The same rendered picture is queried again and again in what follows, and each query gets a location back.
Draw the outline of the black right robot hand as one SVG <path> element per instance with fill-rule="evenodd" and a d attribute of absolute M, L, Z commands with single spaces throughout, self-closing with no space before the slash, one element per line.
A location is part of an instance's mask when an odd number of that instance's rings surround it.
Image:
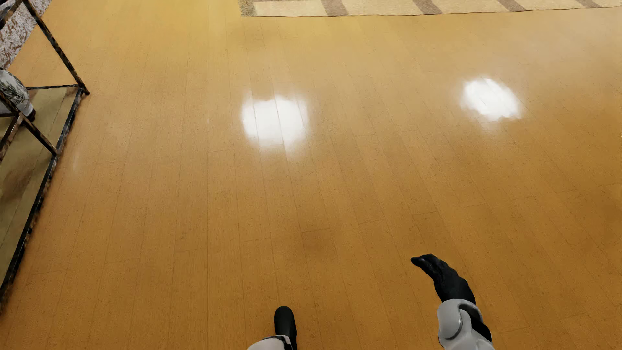
<path fill-rule="evenodd" d="M 412 257 L 410 261 L 432 279 L 434 289 L 442 303 L 450 299 L 464 299 L 476 304 L 469 283 L 444 260 L 428 253 Z"/>

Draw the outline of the black left robot foot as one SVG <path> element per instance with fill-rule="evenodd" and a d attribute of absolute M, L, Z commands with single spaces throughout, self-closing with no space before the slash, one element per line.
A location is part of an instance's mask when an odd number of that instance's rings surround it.
<path fill-rule="evenodd" d="M 276 338 L 281 340 L 284 350 L 298 350 L 295 316 L 288 306 L 279 306 L 274 313 Z"/>

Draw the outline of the white left robot leg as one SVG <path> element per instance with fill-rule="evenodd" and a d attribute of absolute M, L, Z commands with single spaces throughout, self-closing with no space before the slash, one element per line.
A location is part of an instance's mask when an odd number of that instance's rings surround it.
<path fill-rule="evenodd" d="M 246 350 L 294 350 L 288 336 L 276 335 L 263 338 Z"/>

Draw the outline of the beige striped area rug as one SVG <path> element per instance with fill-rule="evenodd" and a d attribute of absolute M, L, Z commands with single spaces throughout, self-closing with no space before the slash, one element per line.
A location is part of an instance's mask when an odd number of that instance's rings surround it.
<path fill-rule="evenodd" d="M 622 7 L 622 0 L 237 0 L 246 17 L 409 16 Z"/>

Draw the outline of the grey patterned ceramic vase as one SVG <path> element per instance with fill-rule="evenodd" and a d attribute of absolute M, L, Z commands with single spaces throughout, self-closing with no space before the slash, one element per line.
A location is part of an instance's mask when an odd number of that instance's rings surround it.
<path fill-rule="evenodd" d="M 30 101 L 27 88 L 16 76 L 4 68 L 0 68 L 0 92 L 4 93 L 28 120 L 35 121 L 36 110 Z"/>

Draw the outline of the speckled grey white rug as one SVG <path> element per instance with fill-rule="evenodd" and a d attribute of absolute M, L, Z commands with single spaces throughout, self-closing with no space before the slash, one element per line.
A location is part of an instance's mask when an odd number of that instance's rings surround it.
<path fill-rule="evenodd" d="M 32 33 L 36 22 L 21 4 L 2 26 L 2 19 L 17 0 L 0 0 L 0 67 L 7 69 Z"/>

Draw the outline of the dark metal frame side table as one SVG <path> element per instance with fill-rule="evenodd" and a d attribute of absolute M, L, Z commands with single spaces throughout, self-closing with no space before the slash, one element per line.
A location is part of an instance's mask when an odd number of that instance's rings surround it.
<path fill-rule="evenodd" d="M 35 0 L 17 0 L 2 26 L 21 4 L 54 49 L 71 84 L 24 84 L 36 110 L 31 122 L 0 92 L 0 314 L 11 297 L 16 276 L 63 154 L 83 97 L 90 91 L 58 44 Z"/>

